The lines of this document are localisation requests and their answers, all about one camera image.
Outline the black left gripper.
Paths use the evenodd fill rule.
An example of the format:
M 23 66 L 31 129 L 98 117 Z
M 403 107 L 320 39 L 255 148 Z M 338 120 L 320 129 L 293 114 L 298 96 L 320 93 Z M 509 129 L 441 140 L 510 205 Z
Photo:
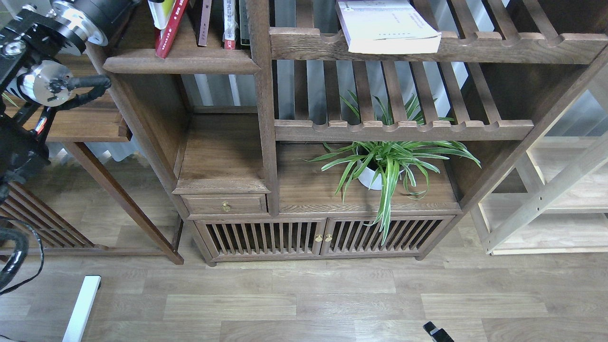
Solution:
M 83 41 L 106 46 L 139 0 L 53 0 L 55 20 Z

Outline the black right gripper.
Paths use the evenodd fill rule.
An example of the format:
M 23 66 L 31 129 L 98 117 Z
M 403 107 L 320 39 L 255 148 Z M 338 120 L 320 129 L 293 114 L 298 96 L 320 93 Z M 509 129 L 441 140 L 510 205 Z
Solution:
M 423 329 L 435 342 L 454 342 L 453 338 L 445 330 L 437 329 L 432 321 L 424 324 Z

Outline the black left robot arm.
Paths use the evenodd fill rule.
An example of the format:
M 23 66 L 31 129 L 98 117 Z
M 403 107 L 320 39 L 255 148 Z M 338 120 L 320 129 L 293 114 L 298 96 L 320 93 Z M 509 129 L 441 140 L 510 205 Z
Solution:
M 9 184 L 24 183 L 48 165 L 47 136 L 55 115 L 105 94 L 105 75 L 74 76 L 56 56 L 85 51 L 86 43 L 106 46 L 128 21 L 138 0 L 53 0 L 48 12 L 25 5 L 1 29 L 1 91 L 22 100 L 13 116 L 1 104 L 1 200 Z

